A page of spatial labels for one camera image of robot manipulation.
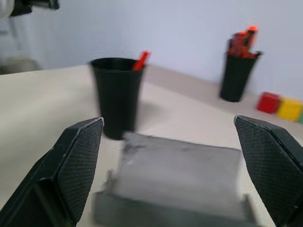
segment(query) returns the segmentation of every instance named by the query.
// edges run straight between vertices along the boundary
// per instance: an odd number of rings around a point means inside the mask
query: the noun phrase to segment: green block
[[[301,111],[301,115],[300,115],[300,118],[299,118],[299,122],[303,124],[303,110]]]

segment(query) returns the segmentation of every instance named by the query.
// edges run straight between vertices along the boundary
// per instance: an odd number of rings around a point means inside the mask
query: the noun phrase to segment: black cup
[[[133,71],[136,60],[103,58],[90,64],[95,75],[104,134],[121,140],[124,131],[135,130],[139,87],[144,68]]]
[[[260,55],[261,52],[257,54],[255,59],[227,55],[220,98],[229,102],[239,102],[241,100],[250,72]]]

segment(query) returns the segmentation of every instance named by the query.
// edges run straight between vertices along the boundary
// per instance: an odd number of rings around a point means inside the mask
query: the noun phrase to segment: white wall
[[[303,99],[302,9],[298,0],[61,0],[59,11],[34,10],[27,19],[33,37],[44,33],[30,46],[46,49],[34,52],[47,68],[134,58],[148,47],[151,63],[211,81],[221,79],[230,35],[257,24],[255,49],[265,55],[250,91]]]
[[[11,57],[29,55],[24,26],[25,22],[21,17],[0,20],[0,64],[5,64]]]

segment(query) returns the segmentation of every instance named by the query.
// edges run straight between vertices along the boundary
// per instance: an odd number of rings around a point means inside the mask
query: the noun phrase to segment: toy block
[[[301,109],[302,103],[300,100],[282,98],[277,115],[283,119],[297,121],[300,118]]]
[[[301,115],[299,118],[299,122],[303,124],[303,109],[301,110]]]
[[[263,92],[259,99],[257,109],[269,114],[274,114],[279,107],[280,96],[269,92]]]

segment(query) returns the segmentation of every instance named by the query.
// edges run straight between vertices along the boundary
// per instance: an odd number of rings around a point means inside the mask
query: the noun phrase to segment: white table surface
[[[0,76],[0,208],[33,164],[63,130],[98,115],[88,66]],[[189,142],[241,148],[234,114],[144,82],[138,112],[138,132]],[[106,171],[115,168],[122,143],[102,137],[95,179],[77,226],[91,223],[92,194],[101,189]],[[239,196],[249,193],[259,220],[274,226],[243,163]]]

